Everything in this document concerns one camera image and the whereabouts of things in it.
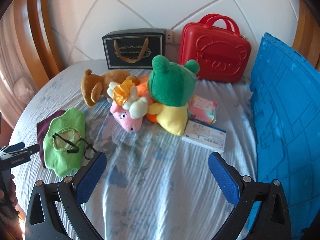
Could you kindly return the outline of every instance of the green pouch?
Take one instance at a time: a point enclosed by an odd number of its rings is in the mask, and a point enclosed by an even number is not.
[[[79,150],[76,153],[68,153],[67,150],[74,147],[54,136],[55,133],[74,143]],[[70,108],[51,121],[43,140],[44,163],[58,177],[63,178],[81,168],[84,142],[80,138],[85,138],[85,115],[80,110]]]

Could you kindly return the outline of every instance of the finger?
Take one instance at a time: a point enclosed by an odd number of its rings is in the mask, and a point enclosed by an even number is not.
[[[15,197],[15,199],[12,201],[12,206],[16,207],[17,204],[18,204],[18,199],[17,197]]]
[[[16,184],[11,180],[10,185],[11,185],[11,192],[16,194]]]
[[[14,200],[16,199],[16,193],[15,192],[12,192],[9,196],[9,199],[11,202],[14,202]]]

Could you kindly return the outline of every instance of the unicorn eye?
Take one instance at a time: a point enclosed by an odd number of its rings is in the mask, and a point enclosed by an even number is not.
[[[124,112],[124,113],[122,113],[121,115],[120,115],[120,119],[123,119],[123,118],[125,118],[127,116],[127,112]]]

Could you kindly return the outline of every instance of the red carrying case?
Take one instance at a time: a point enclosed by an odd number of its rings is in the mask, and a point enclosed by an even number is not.
[[[226,29],[213,26],[221,19],[226,23]],[[200,22],[183,27],[179,64],[194,59],[200,65],[199,78],[233,83],[241,79],[250,52],[250,43],[240,34],[233,19],[208,14]]]

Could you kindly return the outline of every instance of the suitcase handle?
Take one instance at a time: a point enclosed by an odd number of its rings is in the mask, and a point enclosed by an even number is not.
[[[147,51],[147,48],[148,48],[148,45],[149,45],[149,39],[146,38],[146,39],[144,40],[143,46],[142,46],[142,48],[141,48],[141,51],[140,51],[140,53],[139,53],[139,55],[138,55],[138,57],[137,57],[136,59],[132,59],[132,58],[128,58],[128,57],[121,56],[121,54],[120,54],[120,49],[119,49],[117,40],[114,40],[114,41],[113,41],[113,45],[114,45],[114,47],[115,47],[117,56],[118,56],[121,60],[123,60],[124,62],[127,62],[127,63],[129,63],[129,64],[134,64],[134,63],[138,62],[139,60],[141,60],[142,57],[143,57],[143,55],[144,55],[145,52]]]
[[[238,25],[236,24],[236,22],[233,19],[231,19],[228,16],[217,15],[217,16],[211,17],[209,20],[207,20],[204,27],[210,29],[210,28],[212,28],[212,25],[218,20],[225,20],[225,21],[230,22],[233,25],[233,28],[235,30],[233,34],[237,37],[240,37],[240,30],[239,30]]]
[[[202,24],[205,24],[210,18],[212,17],[215,17],[215,16],[220,16],[220,14],[217,14],[217,13],[210,13],[210,14],[207,14],[205,16],[203,16],[201,18],[201,20],[199,21],[199,23],[202,23]],[[229,21],[223,19],[224,22],[226,23],[226,27],[227,27],[227,31],[230,31],[232,32],[232,27],[231,27],[231,24]]]

